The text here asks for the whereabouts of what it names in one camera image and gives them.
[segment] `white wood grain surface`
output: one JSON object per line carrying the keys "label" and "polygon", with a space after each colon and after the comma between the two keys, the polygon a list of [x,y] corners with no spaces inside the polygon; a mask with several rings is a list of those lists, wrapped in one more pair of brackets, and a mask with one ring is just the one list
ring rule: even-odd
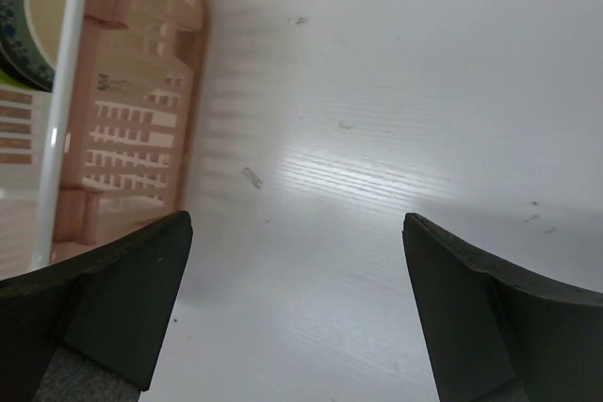
{"label": "white wood grain surface", "polygon": [[194,249],[143,400],[437,400],[409,211],[603,291],[601,0],[212,3]]}

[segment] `scratch mark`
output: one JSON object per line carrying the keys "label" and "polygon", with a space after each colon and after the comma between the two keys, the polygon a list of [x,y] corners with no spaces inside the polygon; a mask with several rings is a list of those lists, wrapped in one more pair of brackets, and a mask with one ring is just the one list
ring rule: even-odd
{"label": "scratch mark", "polygon": [[348,40],[339,37],[333,37],[330,40],[326,40],[325,42],[330,42],[332,44],[345,44]]}
{"label": "scratch mark", "polygon": [[533,215],[533,216],[531,216],[530,218],[526,218],[526,219],[524,220],[524,223],[530,223],[532,220],[536,220],[536,219],[538,219],[538,218],[540,218],[540,216],[539,216],[538,214],[534,214],[534,215]]}
{"label": "scratch mark", "polygon": [[247,178],[247,180],[252,183],[255,188],[258,190],[262,189],[262,184],[264,182],[249,167],[243,169],[241,174],[245,176],[245,178]]}

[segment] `blue patterned plate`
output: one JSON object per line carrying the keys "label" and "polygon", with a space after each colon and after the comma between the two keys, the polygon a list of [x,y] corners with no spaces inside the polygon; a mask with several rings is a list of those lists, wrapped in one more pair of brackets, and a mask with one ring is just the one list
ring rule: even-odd
{"label": "blue patterned plate", "polygon": [[28,84],[29,80],[21,75],[15,68],[13,68],[10,61],[8,61],[4,55],[0,52],[0,83],[9,85],[11,87],[32,89]]}
{"label": "blue patterned plate", "polygon": [[0,0],[0,53],[32,85],[51,91],[55,72],[32,39],[24,0]]}

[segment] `dirt speck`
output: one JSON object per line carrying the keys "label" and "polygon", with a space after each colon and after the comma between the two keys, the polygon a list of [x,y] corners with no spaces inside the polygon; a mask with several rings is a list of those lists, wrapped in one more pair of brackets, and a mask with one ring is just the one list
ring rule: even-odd
{"label": "dirt speck", "polygon": [[530,218],[526,218],[524,220],[524,223],[530,223],[533,220],[537,220],[538,218],[540,218],[540,216],[538,214],[534,214],[533,216],[531,216]]}
{"label": "dirt speck", "polygon": [[241,171],[241,174],[245,176],[245,178],[252,183],[252,185],[258,190],[262,189],[262,184],[264,183],[258,176],[255,174],[249,167],[246,167]]}

